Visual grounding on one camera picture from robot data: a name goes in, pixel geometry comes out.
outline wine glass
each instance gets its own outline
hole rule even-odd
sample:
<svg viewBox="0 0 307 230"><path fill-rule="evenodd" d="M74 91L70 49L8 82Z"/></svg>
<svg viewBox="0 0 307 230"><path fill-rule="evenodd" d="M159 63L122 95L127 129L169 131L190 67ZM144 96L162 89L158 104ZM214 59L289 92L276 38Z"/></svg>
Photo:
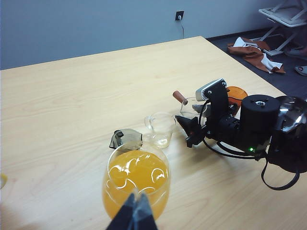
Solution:
<svg viewBox="0 0 307 230"><path fill-rule="evenodd" d="M103 179L102 197L107 214L113 218L130 193L145 192L153 217L163 212L170 187L166 155L150 142L125 143L111 154Z"/></svg>

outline shoe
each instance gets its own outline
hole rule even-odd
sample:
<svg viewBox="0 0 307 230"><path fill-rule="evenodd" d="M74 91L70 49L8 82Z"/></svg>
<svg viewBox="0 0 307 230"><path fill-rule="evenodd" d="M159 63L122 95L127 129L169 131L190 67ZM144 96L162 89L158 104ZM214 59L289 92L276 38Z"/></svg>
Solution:
<svg viewBox="0 0 307 230"><path fill-rule="evenodd" d="M285 50L284 54L286 54L289 57L299 58L299 59L307 61L307 55L302 55L298 49Z"/></svg>
<svg viewBox="0 0 307 230"><path fill-rule="evenodd" d="M307 76L307 66L297 66L294 67L294 69L303 76Z"/></svg>

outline dark carpet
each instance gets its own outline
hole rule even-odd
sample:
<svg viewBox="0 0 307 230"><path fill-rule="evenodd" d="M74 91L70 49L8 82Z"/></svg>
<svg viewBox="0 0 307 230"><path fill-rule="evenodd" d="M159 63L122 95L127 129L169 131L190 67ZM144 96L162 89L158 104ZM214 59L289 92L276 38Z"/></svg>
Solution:
<svg viewBox="0 0 307 230"><path fill-rule="evenodd" d="M269 59L272 59L275 62L283 63L284 70L286 72L285 74L279 74L279 73L269 74L252 66L251 64L243 60L242 57L231 55L227 52L227 44L234 43L239 36L252 39L256 37L262 37L265 33L266 30L261 30L261 31L245 32L240 34L232 34L232 35L213 37L207 39L215 46L219 47L221 50L226 52L228 55L230 55L235 60L237 60L238 62L249 68L251 71L253 71L257 75L265 79L267 82L275 86L277 89L279 89L286 95L296 96L306 100L307 77L298 74L294 70L294 67L307 66L307 61L294 57L288 57L285 54L279 54L273 57L267 55ZM268 43L271 49L276 49L284 41L284 39L281 36L275 36L267 38L265 41ZM289 44L286 48L291 48L293 46L294 44Z"/></svg>

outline light wood tabletop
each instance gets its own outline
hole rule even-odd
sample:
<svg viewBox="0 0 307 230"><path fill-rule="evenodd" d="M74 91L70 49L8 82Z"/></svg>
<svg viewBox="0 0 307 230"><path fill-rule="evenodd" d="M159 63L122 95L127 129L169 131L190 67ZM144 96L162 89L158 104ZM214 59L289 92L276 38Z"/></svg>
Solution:
<svg viewBox="0 0 307 230"><path fill-rule="evenodd" d="M249 95L283 95L202 37L1 71L1 229L105 229L113 132L146 132L147 115L178 114L173 91L193 97L218 78ZM202 143L189 149L179 126L163 151L172 175L160 230L307 228L306 175L273 191L260 177L263 159L222 157ZM266 172L275 186L292 177L274 165Z"/></svg>

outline wall socket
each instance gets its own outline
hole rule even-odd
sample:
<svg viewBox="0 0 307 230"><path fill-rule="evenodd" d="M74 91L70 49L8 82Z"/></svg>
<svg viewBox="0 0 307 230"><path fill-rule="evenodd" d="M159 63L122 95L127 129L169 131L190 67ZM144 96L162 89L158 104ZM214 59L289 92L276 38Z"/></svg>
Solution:
<svg viewBox="0 0 307 230"><path fill-rule="evenodd" d="M176 16L175 16L175 21L179 21L179 18L178 18L179 15L181 15L181 19L183 19L183 13L184 11L177 11Z"/></svg>

